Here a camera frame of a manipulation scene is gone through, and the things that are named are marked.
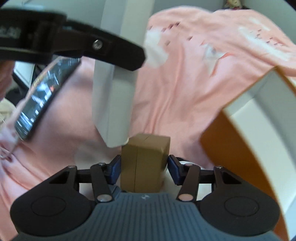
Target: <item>silver screw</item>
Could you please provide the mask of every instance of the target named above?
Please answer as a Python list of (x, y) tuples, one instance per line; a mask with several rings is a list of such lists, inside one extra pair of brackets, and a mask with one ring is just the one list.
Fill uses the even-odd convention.
[(101, 40), (96, 40), (94, 43), (93, 43), (93, 49), (94, 50), (100, 50), (101, 48), (103, 47), (103, 42)]
[(193, 200), (193, 196), (191, 194), (181, 194), (178, 198), (183, 202), (190, 202)]
[(112, 197), (108, 194), (102, 194), (97, 197), (99, 202), (109, 202), (112, 200)]

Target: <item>small brown box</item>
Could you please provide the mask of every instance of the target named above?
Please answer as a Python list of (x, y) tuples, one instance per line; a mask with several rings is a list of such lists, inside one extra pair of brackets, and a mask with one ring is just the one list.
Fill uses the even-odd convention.
[(138, 134), (121, 151), (121, 188), (135, 193), (159, 192), (170, 150), (170, 137)]
[(278, 202), (281, 216), (274, 232), (284, 241), (290, 240), (288, 232), (295, 233), (295, 125), (296, 89), (276, 67), (228, 103), (200, 139), (215, 165)]

